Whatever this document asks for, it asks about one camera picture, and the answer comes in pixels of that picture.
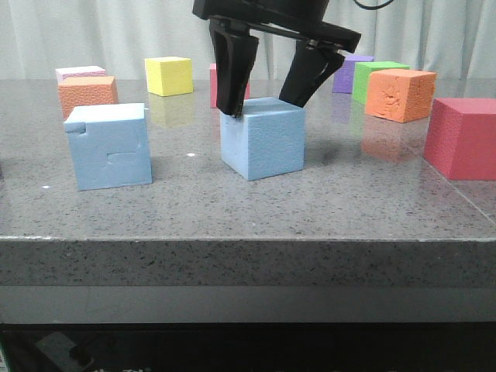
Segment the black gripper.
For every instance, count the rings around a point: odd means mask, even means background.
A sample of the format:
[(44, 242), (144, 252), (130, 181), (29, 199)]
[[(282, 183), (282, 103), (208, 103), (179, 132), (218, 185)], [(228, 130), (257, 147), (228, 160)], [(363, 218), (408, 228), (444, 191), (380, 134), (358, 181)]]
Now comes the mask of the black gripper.
[(195, 1), (192, 12), (210, 19), (209, 31), (217, 67), (217, 108), (240, 117), (259, 40), (250, 28), (297, 40), (279, 99), (303, 108), (319, 87), (353, 53), (361, 34), (323, 21), (327, 0)]

